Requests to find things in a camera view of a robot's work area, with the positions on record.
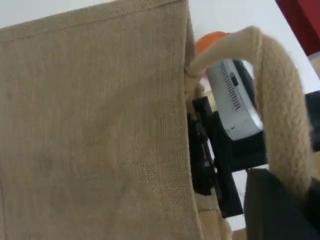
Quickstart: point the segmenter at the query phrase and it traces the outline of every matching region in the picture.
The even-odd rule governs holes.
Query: rope handle
[[[298,70],[280,43],[250,26],[218,39],[185,68],[188,98],[205,69],[225,59],[253,65],[257,110],[265,131],[269,170],[303,199],[312,177],[310,125]]]

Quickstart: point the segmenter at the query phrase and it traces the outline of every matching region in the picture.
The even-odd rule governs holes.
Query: woven texture
[[[217,40],[186,67],[186,95],[191,96],[207,67],[229,58],[253,65],[270,171],[303,200],[312,177],[314,154],[302,84],[293,61],[275,39],[258,28],[247,27]]]
[[[117,1],[0,30],[1,239],[203,238],[187,9]]]

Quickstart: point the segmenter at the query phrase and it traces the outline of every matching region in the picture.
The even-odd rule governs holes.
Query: vent slot
[[[224,61],[220,63],[220,71],[221,71],[221,75],[223,77],[226,89],[228,90],[229,97],[232,101],[233,107],[235,110],[238,110],[241,107],[241,105],[237,97],[235,86],[228,74],[228,70],[226,68]]]

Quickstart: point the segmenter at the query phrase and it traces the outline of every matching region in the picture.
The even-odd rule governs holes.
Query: white table
[[[106,2],[110,0],[2,0],[0,28]],[[189,0],[189,8],[196,40],[210,32],[235,32],[250,25],[260,27],[288,51],[305,93],[320,90],[320,80],[275,0]],[[235,173],[235,176],[243,194],[246,174]],[[233,230],[245,227],[243,215],[229,219],[229,223]]]

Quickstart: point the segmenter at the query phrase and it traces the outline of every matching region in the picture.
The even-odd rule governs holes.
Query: red object
[[[320,52],[320,0],[276,0],[307,56]]]

